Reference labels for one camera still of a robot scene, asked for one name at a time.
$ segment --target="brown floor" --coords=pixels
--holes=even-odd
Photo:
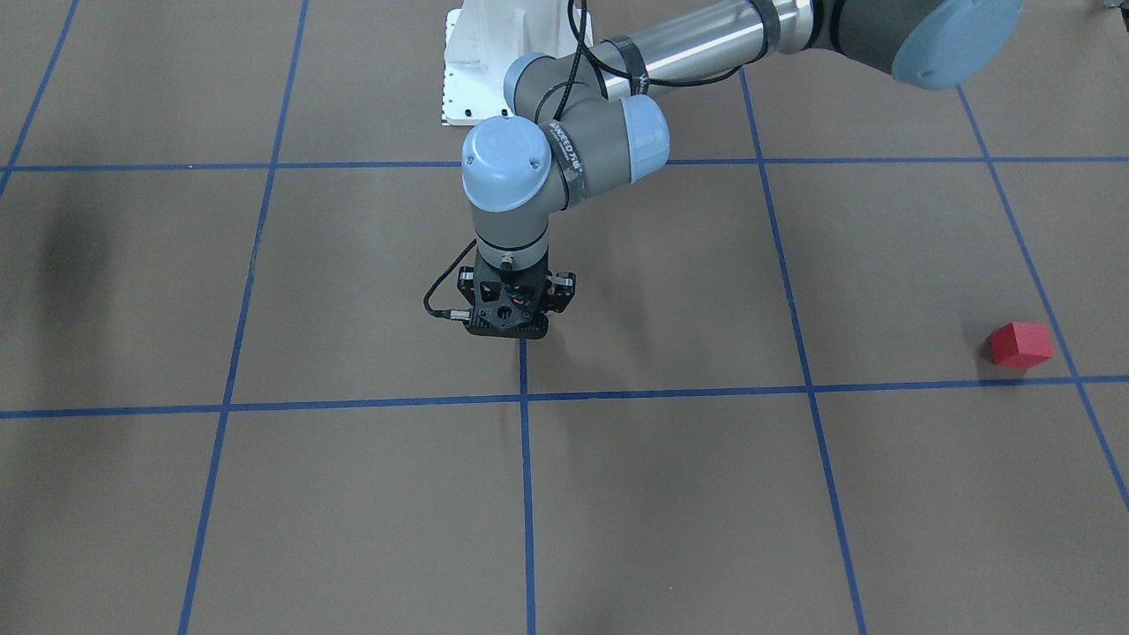
[[[960,90],[660,98],[673,165],[554,217],[519,346],[420,305],[472,235],[452,0],[0,2],[0,632],[1124,633],[1100,5]],[[989,364],[1015,320],[1056,358]]]

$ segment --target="blue tape line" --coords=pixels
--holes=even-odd
[[[413,406],[462,406],[473,403],[517,403],[518,394],[483,394],[471,397],[408,397],[390,399],[343,399],[332,401],[274,401],[233,403],[231,412],[279,412],[286,410],[338,410],[348,408],[404,408]]]
[[[815,392],[883,392],[894,390],[952,390],[965,388],[1004,388],[1025,385],[1073,384],[1074,377],[1016,377],[1005,380],[954,380],[937,382],[889,382],[873,384],[823,384]]]
[[[800,158],[765,158],[769,165],[839,165],[839,164],[873,164],[873,163],[983,163],[980,157],[800,157]]]
[[[219,405],[129,406],[121,408],[60,408],[50,410],[0,410],[0,419],[64,419],[71,417],[130,417],[134,415],[194,415],[222,411]]]
[[[1129,157],[991,157],[992,163],[1129,163]]]
[[[51,60],[47,61],[47,68],[43,71],[43,78],[40,80],[40,87],[35,90],[35,97],[32,98],[32,107],[27,110],[27,116],[24,118],[24,125],[19,129],[19,137],[16,138],[16,146],[11,149],[11,156],[8,157],[8,169],[0,175],[0,197],[3,195],[3,191],[8,188],[8,180],[11,179],[12,166],[19,159],[19,153],[24,150],[24,142],[27,141],[27,133],[32,130],[32,122],[35,121],[35,113],[40,111],[40,102],[43,101],[43,94],[47,90],[47,82],[51,81],[51,76],[55,72],[55,64],[59,63],[59,55],[63,52],[63,44],[67,43],[67,35],[70,34],[71,24],[75,21],[75,11],[78,10],[78,1],[71,0],[70,9],[67,10],[67,18],[63,20],[63,27],[59,32],[59,40],[55,41],[55,49],[51,52]]]
[[[666,165],[850,165],[917,163],[986,163],[982,157],[780,157],[682,158]],[[1129,157],[992,157],[994,163],[1129,163]],[[457,160],[331,160],[279,163],[278,169],[379,169],[385,167],[458,167]],[[0,172],[174,172],[193,169],[269,169],[270,163],[158,163],[107,165],[15,165]]]
[[[290,162],[278,164],[279,169],[366,169],[380,167],[460,167],[457,160],[330,160]]]
[[[110,165],[17,165],[12,172],[176,172],[196,169],[268,169],[269,163],[150,163]]]
[[[812,423],[815,427],[815,438],[820,446],[820,460],[823,463],[823,478],[828,486],[828,497],[831,501],[831,513],[835,521],[835,533],[839,536],[839,550],[842,555],[843,571],[847,574],[847,585],[850,590],[851,606],[855,609],[855,625],[859,635],[867,635],[866,618],[863,615],[863,601],[859,597],[858,583],[855,579],[855,564],[850,555],[850,543],[847,540],[847,527],[843,523],[842,507],[839,504],[839,489],[835,487],[835,476],[831,468],[831,454],[828,452],[826,437],[823,434],[823,418],[820,416],[820,405],[815,398],[812,382],[812,368],[807,359],[807,347],[804,345],[804,332],[799,324],[799,313],[796,310],[796,296],[793,294],[791,277],[788,275],[788,260],[785,256],[784,241],[780,238],[780,225],[777,223],[776,205],[772,201],[772,189],[769,185],[768,167],[761,148],[761,136],[756,129],[756,114],[753,111],[753,99],[749,93],[749,80],[745,69],[741,69],[741,92],[745,99],[745,112],[749,115],[749,131],[753,137],[753,148],[756,150],[758,169],[761,175],[761,186],[764,189],[764,205],[769,212],[769,224],[772,227],[772,243],[776,245],[777,260],[780,266],[780,277],[784,280],[785,296],[788,299],[788,311],[791,314],[791,330],[796,338],[796,351],[799,355],[799,366],[804,373],[804,389],[807,393],[808,409],[812,411]]]
[[[211,464],[208,469],[208,484],[204,487],[203,503],[200,510],[200,523],[196,528],[196,540],[192,549],[192,564],[189,567],[189,582],[184,590],[184,604],[181,609],[181,623],[177,629],[178,635],[187,635],[189,623],[192,618],[192,603],[195,599],[196,579],[200,574],[200,560],[203,557],[204,541],[208,537],[208,520],[211,515],[212,494],[216,489],[216,477],[219,472],[220,455],[224,451],[224,437],[227,433],[227,419],[230,412],[231,394],[235,391],[235,377],[239,369],[239,353],[243,348],[243,336],[247,325],[247,312],[251,307],[251,294],[255,285],[255,262],[259,258],[259,247],[263,240],[263,226],[266,223],[266,212],[271,205],[271,192],[274,188],[274,174],[277,172],[279,153],[282,148],[282,134],[286,131],[286,116],[290,107],[290,95],[294,92],[294,79],[298,71],[298,56],[301,53],[301,37],[306,29],[306,15],[309,10],[309,0],[301,0],[301,10],[298,14],[298,26],[295,29],[294,49],[290,53],[290,69],[287,72],[286,88],[282,90],[282,106],[279,110],[278,127],[274,131],[274,147],[271,150],[270,169],[266,173],[266,185],[263,189],[263,202],[259,209],[259,223],[255,227],[255,240],[251,247],[251,263],[247,266],[247,280],[243,287],[243,303],[239,307],[239,322],[235,330],[235,342],[231,345],[231,363],[228,368],[227,382],[224,386],[224,409],[219,415],[219,423],[216,425],[216,442],[212,446]]]
[[[673,390],[610,390],[593,392],[544,392],[528,395],[530,401],[587,401],[592,399],[672,399],[680,397],[732,397],[753,394],[803,394],[804,386],[688,388]]]
[[[980,131],[980,124],[977,123],[977,118],[972,114],[972,104],[969,103],[969,97],[964,94],[963,86],[957,86],[956,93],[961,97],[961,104],[964,105],[964,113],[969,118],[969,124],[972,125],[972,132],[977,137],[977,143],[980,145],[980,151],[988,162],[988,169],[991,172],[992,182],[996,183],[996,192],[999,194],[999,200],[1004,203],[1004,212],[1007,215],[1007,221],[1012,225],[1012,233],[1015,234],[1015,240],[1019,245],[1019,252],[1023,253],[1023,261],[1026,262],[1027,271],[1031,273],[1031,279],[1035,282],[1035,289],[1039,292],[1039,299],[1043,303],[1043,308],[1047,311],[1047,318],[1050,320],[1051,329],[1054,331],[1054,339],[1058,340],[1059,348],[1062,350],[1062,358],[1066,359],[1066,365],[1070,369],[1070,376],[1074,379],[1075,386],[1078,390],[1078,397],[1082,399],[1083,408],[1086,410],[1086,416],[1089,417],[1089,425],[1094,428],[1094,435],[1097,437],[1097,443],[1102,447],[1102,453],[1105,455],[1105,462],[1110,468],[1111,475],[1113,476],[1113,482],[1117,484],[1118,492],[1121,493],[1121,502],[1124,504],[1126,511],[1129,512],[1129,489],[1126,488],[1126,481],[1121,476],[1121,470],[1118,468],[1118,461],[1113,456],[1113,450],[1110,447],[1109,441],[1105,438],[1105,432],[1102,429],[1102,424],[1097,420],[1094,407],[1089,402],[1089,395],[1086,393],[1086,385],[1082,381],[1082,376],[1078,374],[1078,367],[1074,363],[1074,356],[1070,354],[1070,348],[1067,346],[1066,338],[1062,336],[1062,328],[1059,325],[1058,318],[1054,315],[1054,308],[1051,306],[1047,288],[1043,286],[1043,281],[1039,277],[1039,270],[1035,268],[1035,261],[1031,256],[1031,250],[1027,249],[1027,241],[1023,237],[1023,232],[1019,229],[1019,223],[1015,218],[1015,212],[1012,209],[1012,202],[1008,200],[1007,192],[1004,190],[1004,183],[999,179],[999,172],[996,169],[995,159],[991,154],[988,153],[988,145],[984,142],[983,134]]]
[[[537,633],[536,576],[533,543],[533,466],[530,452],[530,364],[525,340],[518,342],[518,376],[522,391],[522,505],[525,511],[525,630]]]
[[[754,158],[667,159],[666,165],[756,165]]]
[[[1079,377],[1085,384],[1124,384],[1129,383],[1129,375],[1087,375]]]
[[[208,463],[208,481],[204,485],[204,496],[200,504],[200,521],[196,523],[196,538],[192,545],[192,563],[189,565],[189,582],[184,586],[184,603],[181,607],[181,621],[177,635],[187,635],[189,620],[192,617],[192,602],[196,595],[196,581],[200,577],[200,560],[204,554],[204,538],[208,536],[208,520],[211,517],[211,502],[216,493],[216,477],[219,473],[219,458],[224,451],[224,436],[227,433],[227,411],[221,411],[216,425],[216,438],[212,441],[211,461]]]
[[[1087,375],[1079,377],[1086,384],[1126,384],[1129,375]],[[814,384],[812,390],[822,392],[885,392],[902,390],[961,390],[973,388],[1007,388],[1026,385],[1069,385],[1074,377],[1016,377],[1003,380],[952,380],[934,382],[887,382],[869,384]],[[473,394],[458,397],[404,397],[383,399],[341,399],[326,401],[260,401],[231,403],[229,412],[280,412],[290,410],[335,410],[349,408],[412,408],[425,406],[463,406],[476,403],[519,403],[544,401],[586,401],[621,399],[677,399],[700,397],[755,397],[769,394],[805,394],[807,386],[751,386],[673,390],[620,390],[594,392],[544,392],[522,394]],[[134,415],[191,415],[218,414],[225,407],[216,405],[131,406],[110,408],[71,408],[44,410],[0,410],[0,419],[58,419],[67,417],[117,417]]]

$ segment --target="black tape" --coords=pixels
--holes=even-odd
[[[627,64],[624,70],[631,76],[631,94],[646,95],[647,89],[650,88],[650,75],[647,72],[647,62],[642,59],[642,53],[639,52],[636,43],[627,35],[609,37],[604,42],[615,46],[620,56],[623,58],[623,63]]]
[[[756,9],[761,16],[761,25],[764,27],[764,37],[761,41],[761,52],[749,63],[753,63],[780,45],[780,12],[777,11],[772,0],[749,0],[749,3]]]
[[[815,46],[815,41],[820,38],[820,32],[823,31],[823,0],[814,0],[812,2],[812,14],[814,18],[812,21],[812,36],[807,38],[807,44],[804,44],[804,51]]]
[[[828,25],[831,31],[831,47],[837,53],[842,53],[843,47],[839,45],[839,18],[843,15],[843,5],[847,0],[835,0],[835,6],[831,9],[831,23]]]
[[[548,230],[549,230],[549,227],[545,227],[545,232],[548,232]],[[526,244],[524,244],[524,245],[522,245],[519,247],[504,247],[501,245],[496,245],[496,244],[491,243],[490,241],[483,238],[482,235],[479,234],[479,233],[476,233],[476,232],[474,234],[474,237],[478,238],[480,243],[485,243],[488,246],[491,246],[491,247],[493,247],[493,249],[496,249],[498,251],[525,251],[525,250],[532,247],[533,245],[540,243],[541,240],[545,237],[545,232],[542,232],[541,235],[539,235],[536,238],[533,238],[533,241],[531,241],[531,242],[528,242],[528,243],[526,243]]]
[[[557,168],[564,181],[564,207],[568,209],[588,200],[588,174],[584,168],[584,159],[576,149],[572,137],[559,121],[549,120],[541,124],[541,131],[549,139],[549,147],[557,157]]]

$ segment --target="robotic arm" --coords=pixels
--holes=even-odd
[[[569,19],[572,20],[569,2]],[[662,168],[669,131],[653,96],[728,77],[770,53],[837,51],[926,89],[956,86],[999,51],[1023,0],[720,0],[575,56],[519,58],[506,73],[514,116],[474,127],[463,189],[476,249],[457,286],[467,310],[435,311],[473,334],[540,339],[576,292],[549,269],[549,217]]]

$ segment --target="red block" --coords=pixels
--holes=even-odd
[[[1031,368],[1054,357],[1045,324],[1012,322],[991,334],[991,357],[997,366]]]

